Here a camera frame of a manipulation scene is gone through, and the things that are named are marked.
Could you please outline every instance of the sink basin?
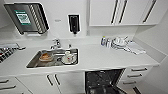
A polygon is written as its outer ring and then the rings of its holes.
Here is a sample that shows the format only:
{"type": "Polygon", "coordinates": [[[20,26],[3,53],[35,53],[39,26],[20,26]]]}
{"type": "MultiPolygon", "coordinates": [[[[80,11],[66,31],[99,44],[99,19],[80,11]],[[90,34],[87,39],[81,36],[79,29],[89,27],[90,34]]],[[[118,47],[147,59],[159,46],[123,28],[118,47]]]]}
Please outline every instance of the sink basin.
{"type": "Polygon", "coordinates": [[[26,66],[27,68],[37,68],[37,67],[51,67],[51,66],[64,66],[64,65],[76,65],[78,64],[78,49],[57,49],[52,51],[41,50],[38,51],[34,58],[29,62],[26,66]],[[73,54],[76,58],[71,64],[66,64],[62,61],[62,57],[65,56],[65,52],[70,51],[70,54],[73,54]],[[42,54],[52,54],[53,60],[52,61],[40,61],[39,58],[42,54]]]}

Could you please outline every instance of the metal handle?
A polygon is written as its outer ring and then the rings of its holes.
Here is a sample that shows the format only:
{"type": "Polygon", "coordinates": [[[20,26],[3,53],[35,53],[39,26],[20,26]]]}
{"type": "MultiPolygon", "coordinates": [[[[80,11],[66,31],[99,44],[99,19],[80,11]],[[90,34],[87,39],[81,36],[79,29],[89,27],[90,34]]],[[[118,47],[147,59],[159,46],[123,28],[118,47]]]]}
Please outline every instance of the metal handle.
{"type": "Polygon", "coordinates": [[[113,17],[112,17],[112,20],[111,20],[111,24],[112,24],[113,21],[114,21],[114,17],[115,17],[116,9],[117,9],[117,4],[118,4],[118,0],[115,1],[115,7],[114,7],[114,12],[113,12],[113,17]]]}
{"type": "Polygon", "coordinates": [[[7,82],[9,82],[9,80],[6,80],[6,81],[1,81],[0,83],[7,83],[7,82]]]}
{"type": "Polygon", "coordinates": [[[141,77],[142,74],[139,74],[139,75],[127,75],[127,77],[131,78],[131,77],[141,77]]]}
{"type": "Polygon", "coordinates": [[[144,69],[131,69],[131,71],[146,71],[148,70],[147,68],[144,68],[144,69]]]}
{"type": "Polygon", "coordinates": [[[143,22],[146,22],[146,20],[148,19],[149,14],[151,13],[151,11],[152,11],[153,6],[155,5],[155,3],[156,3],[156,0],[153,0],[153,1],[152,1],[152,5],[151,5],[151,7],[150,7],[150,9],[149,9],[149,11],[148,11],[148,13],[147,13],[145,19],[143,20],[143,22]]]}
{"type": "Polygon", "coordinates": [[[136,81],[133,81],[133,82],[123,82],[123,84],[125,85],[125,84],[135,84],[136,83],[136,81]]]}
{"type": "Polygon", "coordinates": [[[122,10],[122,13],[121,13],[121,17],[120,17],[119,23],[121,23],[121,21],[122,21],[126,5],[127,5],[127,0],[124,1],[124,6],[123,6],[123,10],[122,10]]]}
{"type": "Polygon", "coordinates": [[[59,80],[58,80],[58,78],[57,78],[57,75],[56,75],[56,74],[55,74],[55,79],[56,79],[56,81],[57,81],[58,85],[61,85],[61,83],[59,82],[59,80]]]}
{"type": "Polygon", "coordinates": [[[16,85],[15,86],[12,86],[12,87],[4,87],[4,88],[0,88],[0,90],[5,90],[5,89],[14,89],[16,88],[16,85]]]}
{"type": "Polygon", "coordinates": [[[49,78],[49,75],[47,75],[47,79],[48,81],[50,82],[51,86],[53,86],[53,83],[51,82],[50,78],[49,78]]]}

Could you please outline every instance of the faucet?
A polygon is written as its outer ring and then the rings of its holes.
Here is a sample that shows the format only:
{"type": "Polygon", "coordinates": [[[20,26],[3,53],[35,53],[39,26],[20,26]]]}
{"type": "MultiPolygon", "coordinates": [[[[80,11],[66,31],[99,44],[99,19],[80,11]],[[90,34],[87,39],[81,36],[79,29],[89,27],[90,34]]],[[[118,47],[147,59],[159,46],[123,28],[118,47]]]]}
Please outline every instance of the faucet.
{"type": "Polygon", "coordinates": [[[54,39],[54,45],[51,46],[51,49],[57,49],[57,48],[61,48],[61,42],[59,39],[54,39]]]}

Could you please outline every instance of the soap dispenser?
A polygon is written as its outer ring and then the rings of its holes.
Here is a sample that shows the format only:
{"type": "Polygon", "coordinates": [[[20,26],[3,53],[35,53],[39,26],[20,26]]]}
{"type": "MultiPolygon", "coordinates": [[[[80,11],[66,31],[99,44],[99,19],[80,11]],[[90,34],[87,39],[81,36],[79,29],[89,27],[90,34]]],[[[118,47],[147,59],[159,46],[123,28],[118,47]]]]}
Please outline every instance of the soap dispenser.
{"type": "Polygon", "coordinates": [[[70,31],[73,32],[74,36],[76,36],[77,32],[80,31],[79,15],[68,15],[68,16],[69,16],[70,31]]]}

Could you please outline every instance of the wall-mounted dispenser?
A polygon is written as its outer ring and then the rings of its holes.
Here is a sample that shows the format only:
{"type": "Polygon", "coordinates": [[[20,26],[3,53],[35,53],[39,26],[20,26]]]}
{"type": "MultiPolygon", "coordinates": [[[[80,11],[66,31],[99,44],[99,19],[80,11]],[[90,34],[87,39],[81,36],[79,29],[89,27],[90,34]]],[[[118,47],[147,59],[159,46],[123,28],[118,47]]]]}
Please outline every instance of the wall-mounted dispenser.
{"type": "Polygon", "coordinates": [[[79,27],[79,15],[68,15],[69,16],[69,25],[70,31],[73,32],[74,35],[80,31],[79,27]]]}
{"type": "Polygon", "coordinates": [[[4,6],[20,34],[23,35],[24,32],[43,34],[49,29],[41,4],[14,3],[4,4],[4,6]]]}

